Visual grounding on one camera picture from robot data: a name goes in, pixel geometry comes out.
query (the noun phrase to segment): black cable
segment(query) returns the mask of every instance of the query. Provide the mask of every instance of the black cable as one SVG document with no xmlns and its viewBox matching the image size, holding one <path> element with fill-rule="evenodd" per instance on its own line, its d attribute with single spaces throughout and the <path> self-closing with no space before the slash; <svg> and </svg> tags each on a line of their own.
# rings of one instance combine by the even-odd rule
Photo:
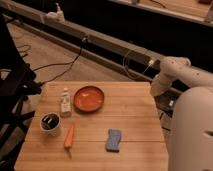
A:
<svg viewBox="0 0 213 171">
<path fill-rule="evenodd" d="M 162 126 L 161 128 L 164 129 L 164 130 L 166 130 L 166 131 L 169 131 L 169 132 L 171 131 L 171 129 L 165 128 L 165 127 L 163 127 L 163 126 Z"/>
<path fill-rule="evenodd" d="M 27 53 L 27 52 L 24 52 L 23 55 L 21 54 L 21 57 L 22 57 L 22 58 L 25 58 L 25 57 L 27 57 L 27 56 L 28 56 L 28 53 Z"/>
<path fill-rule="evenodd" d="M 81 56 L 81 53 L 82 53 L 82 49 L 83 49 L 83 46 L 80 47 L 80 50 L 79 50 L 79 53 L 77 54 L 77 56 L 75 57 L 74 60 L 70 61 L 70 62 L 66 62 L 66 63 L 55 63 L 55 64 L 49 64 L 49 65 L 45 65 L 45 66 L 42 66 L 42 67 L 39 67 L 37 69 L 34 69 L 33 71 L 38 71 L 39 69 L 43 69 L 43 68 L 46 68 L 46 67 L 50 67 L 50 66 L 56 66 L 56 65 L 70 65 L 68 69 L 66 69 L 64 72 L 56 75 L 55 77 L 53 77 L 52 79 L 50 80 L 47 80 L 47 81 L 43 81 L 41 82 L 41 85 L 47 83 L 47 82 L 50 82 L 50 81 L 54 81 L 55 79 L 61 77 L 62 75 L 64 75 L 65 73 L 67 73 L 68 71 L 70 71 L 74 65 L 74 63 L 77 61 L 77 59 Z"/>
<path fill-rule="evenodd" d="M 162 119 L 163 115 L 164 115 L 164 112 L 161 113 L 161 115 L 159 117 L 160 120 Z"/>
<path fill-rule="evenodd" d="M 20 53 L 21 52 L 27 52 L 27 51 L 29 51 L 31 49 L 31 45 L 21 45 L 21 46 L 17 46 L 16 48 L 20 49 L 20 48 L 23 48 L 23 47 L 26 47 L 26 49 L 24 49 L 24 50 L 18 50 Z"/>
<path fill-rule="evenodd" d="M 24 33 L 22 33 L 20 36 L 17 36 L 17 37 L 15 37 L 13 35 L 11 35 L 11 36 L 12 36 L 13 39 L 21 39 L 21 38 L 24 37 Z"/>
<path fill-rule="evenodd" d="M 151 1 L 151 2 L 154 2 L 154 3 L 156 3 L 156 4 L 162 6 L 163 8 L 166 9 L 166 6 L 165 6 L 164 4 L 162 4 L 162 3 L 160 3 L 160 2 L 158 2 L 158 1 L 156 1 L 156 0 L 150 0 L 150 1 Z"/>
<path fill-rule="evenodd" d="M 13 22 L 13 21 L 15 21 L 15 20 L 16 20 L 16 18 L 13 17 L 13 18 L 11 18 L 11 19 L 7 19 L 5 22 L 6 22 L 6 24 L 8 24 L 8 23 L 11 23 L 11 22 Z"/>
<path fill-rule="evenodd" d="M 173 114 L 173 110 L 171 111 L 168 111 L 168 110 L 165 110 L 163 109 L 162 107 L 157 107 L 159 110 L 163 111 L 164 114 L 166 114 L 169 118 L 172 118 L 172 114 Z"/>
</svg>

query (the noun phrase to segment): gray floor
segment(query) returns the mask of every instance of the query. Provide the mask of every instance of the gray floor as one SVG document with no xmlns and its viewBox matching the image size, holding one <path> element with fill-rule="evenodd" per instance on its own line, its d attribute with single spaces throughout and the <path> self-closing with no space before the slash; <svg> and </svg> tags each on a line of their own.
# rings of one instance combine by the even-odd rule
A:
<svg viewBox="0 0 213 171">
<path fill-rule="evenodd" d="M 12 24 L 8 24 L 10 33 L 15 41 L 17 47 L 22 45 L 30 45 L 31 49 L 28 51 L 28 56 L 24 58 L 26 62 L 31 64 L 31 68 L 37 68 L 50 63 L 61 63 L 72 61 L 76 53 L 73 53 L 61 46 L 58 46 L 44 38 L 35 35 L 29 31 L 21 29 Z M 19 51 L 23 51 L 26 48 L 18 48 Z M 62 73 L 67 66 L 55 66 L 49 67 L 36 72 L 37 80 L 46 81 L 56 75 Z M 80 57 L 73 65 L 71 71 L 67 72 L 57 80 L 72 80 L 72 81 L 132 81 L 128 77 L 121 75 L 113 70 L 101 66 L 85 57 Z M 30 101 L 25 104 L 24 110 L 36 109 L 39 95 L 30 97 Z M 170 119 L 163 115 L 161 123 L 164 127 L 170 127 Z M 164 131 L 166 142 L 168 141 L 169 133 Z M 13 139 L 8 143 L 2 151 L 0 151 L 0 158 L 13 146 L 11 144 L 17 143 L 22 134 L 13 135 Z"/>
</svg>

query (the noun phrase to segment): wooden table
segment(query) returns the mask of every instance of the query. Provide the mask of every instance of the wooden table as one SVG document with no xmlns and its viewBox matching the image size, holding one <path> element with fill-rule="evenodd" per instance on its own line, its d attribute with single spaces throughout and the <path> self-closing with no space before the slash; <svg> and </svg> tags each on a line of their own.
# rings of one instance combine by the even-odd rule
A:
<svg viewBox="0 0 213 171">
<path fill-rule="evenodd" d="M 198 2 L 198 0 L 156 0 L 156 1 L 163 4 L 168 10 L 180 12 L 183 14 L 190 14 L 202 18 L 206 17 L 208 10 L 210 8 L 210 5 L 201 4 Z M 150 0 L 140 0 L 140 3 L 162 8 L 161 5 L 154 3 Z"/>
<path fill-rule="evenodd" d="M 58 137 L 40 131 L 39 119 L 60 109 L 60 94 L 68 87 L 71 96 L 81 87 L 94 85 L 105 94 L 104 106 L 94 114 L 62 118 Z M 168 154 L 155 102 L 146 82 L 51 82 L 42 91 L 16 171 L 166 171 Z M 75 123 L 72 159 L 63 148 L 67 129 Z M 105 150 L 108 129 L 122 131 L 119 153 Z"/>
</svg>

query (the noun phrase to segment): metal rail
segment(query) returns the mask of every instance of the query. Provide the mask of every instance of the metal rail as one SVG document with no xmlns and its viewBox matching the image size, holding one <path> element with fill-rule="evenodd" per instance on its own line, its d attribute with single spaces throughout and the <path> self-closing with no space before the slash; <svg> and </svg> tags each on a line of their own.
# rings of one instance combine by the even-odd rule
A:
<svg viewBox="0 0 213 171">
<path fill-rule="evenodd" d="M 144 65 L 148 65 L 150 59 L 155 60 L 157 62 L 152 67 L 156 69 L 159 69 L 159 62 L 164 57 L 159 53 L 147 50 L 143 47 L 133 45 L 123 40 L 108 36 L 92 29 L 88 29 L 69 21 L 60 23 L 56 20 L 46 18 L 46 13 L 11 0 L 0 0 L 0 7 L 12 11 L 18 15 L 27 17 L 38 23 L 45 24 L 51 28 L 57 29 L 61 32 L 66 33 L 67 35 L 71 35 L 79 39 L 88 36 L 89 43 L 121 56 L 125 56 L 125 54 L 127 54 L 129 50 L 131 50 L 131 53 L 129 53 L 128 55 L 129 59 L 132 59 Z"/>
</svg>

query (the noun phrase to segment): cord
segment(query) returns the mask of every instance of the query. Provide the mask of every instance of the cord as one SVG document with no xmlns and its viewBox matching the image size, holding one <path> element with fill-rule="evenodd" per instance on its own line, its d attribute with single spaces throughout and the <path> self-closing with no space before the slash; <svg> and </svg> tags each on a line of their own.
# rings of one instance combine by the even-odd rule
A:
<svg viewBox="0 0 213 171">
<path fill-rule="evenodd" d="M 160 5 L 161 7 L 165 8 L 165 9 L 167 9 L 166 6 L 165 6 L 164 4 L 162 4 L 162 3 L 160 3 L 160 2 L 158 2 L 158 1 L 156 1 L 156 0 L 150 0 L 150 1 L 151 1 L 151 2 L 154 2 L 154 3 L 158 4 L 158 5 Z"/>
<path fill-rule="evenodd" d="M 24 33 L 22 33 L 20 36 L 13 36 L 13 35 L 11 35 L 11 37 L 13 38 L 13 39 L 21 39 L 21 38 L 23 38 L 24 37 Z"/>
<path fill-rule="evenodd" d="M 159 119 L 161 120 L 163 118 L 164 112 L 161 112 Z"/>
<path fill-rule="evenodd" d="M 21 53 L 21 57 L 25 58 L 28 55 L 28 51 L 31 49 L 31 45 L 21 45 L 21 46 L 17 46 L 16 47 L 19 51 L 19 53 Z"/>
<path fill-rule="evenodd" d="M 127 57 L 133 50 L 138 50 L 141 49 L 142 47 L 139 48 L 135 48 L 135 49 L 129 49 L 127 51 L 127 53 L 124 55 L 123 57 L 123 67 L 124 67 L 124 71 L 127 74 L 127 76 L 132 79 L 132 80 L 137 80 L 138 78 L 140 78 L 141 76 L 133 76 L 130 72 L 129 72 L 129 63 L 130 63 L 130 59 Z M 142 72 L 142 74 L 145 74 L 145 72 L 152 66 L 154 65 L 155 61 L 153 59 L 151 59 L 148 63 L 148 66 L 145 68 L 145 70 Z"/>
<path fill-rule="evenodd" d="M 163 126 L 161 128 L 164 129 L 164 130 L 166 130 L 166 131 L 169 131 L 169 132 L 171 131 L 171 129 L 165 128 Z"/>
<path fill-rule="evenodd" d="M 63 71 L 62 73 L 56 75 L 55 77 L 51 78 L 50 80 L 41 82 L 41 85 L 43 85 L 43 84 L 45 84 L 45 83 L 47 83 L 47 82 L 50 82 L 50 81 L 54 81 L 55 79 L 61 77 L 62 75 L 64 75 L 64 74 L 67 73 L 68 71 L 70 71 L 70 70 L 72 69 L 74 63 L 75 63 L 75 62 L 77 61 L 77 59 L 81 56 L 82 49 L 83 49 L 83 46 L 80 47 L 79 53 L 77 54 L 77 56 L 75 57 L 75 59 L 72 60 L 72 61 L 70 61 L 70 62 L 49 64 L 49 65 L 45 65 L 45 66 L 42 66 L 42 67 L 39 67 L 39 68 L 34 69 L 33 71 L 38 71 L 38 70 L 40 70 L 40 69 L 43 69 L 43 68 L 46 68 L 46 67 L 51 67 L 51 66 L 70 65 L 70 66 L 69 66 L 65 71 Z"/>
</svg>

